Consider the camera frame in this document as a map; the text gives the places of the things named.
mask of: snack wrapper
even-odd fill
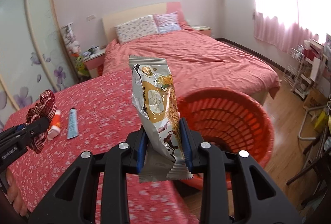
[[[132,103],[149,138],[140,182],[192,178],[185,165],[173,77],[166,59],[129,56]]]

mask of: light blue tube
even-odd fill
[[[78,122],[77,122],[77,110],[71,108],[69,111],[68,133],[67,139],[78,136]]]

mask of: red scrunchie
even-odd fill
[[[40,119],[41,117],[47,117],[49,122],[52,121],[55,111],[55,96],[51,90],[46,90],[39,96],[40,103],[36,103],[35,107],[30,108],[26,115],[26,123],[30,124]],[[32,142],[28,145],[36,153],[41,153],[46,143],[47,131],[37,135],[33,138]]]

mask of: orange and white bottle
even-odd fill
[[[60,119],[61,119],[61,111],[56,110],[55,115],[49,125],[49,129],[47,132],[47,139],[49,141],[52,141],[54,139],[54,137],[56,137],[60,134],[60,131],[61,131]]]

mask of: basket rim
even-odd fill
[[[177,99],[177,102],[183,102],[189,96],[196,94],[196,93],[200,93],[201,91],[220,91],[220,92],[226,91],[226,92],[236,93],[238,95],[241,95],[243,98],[247,99],[248,101],[251,101],[256,106],[256,108],[261,112],[261,114],[263,115],[264,123],[265,123],[266,127],[268,128],[269,135],[270,135],[270,138],[267,142],[266,152],[265,152],[264,156],[261,158],[261,160],[258,162],[258,164],[262,168],[264,168],[272,156],[273,144],[274,144],[274,129],[273,129],[273,125],[270,120],[270,117],[269,117],[268,113],[263,109],[263,106],[258,101],[256,101],[251,96],[249,96],[248,94],[237,91],[237,90],[229,89],[226,87],[202,87],[202,88],[190,91],[183,96],[180,96]]]

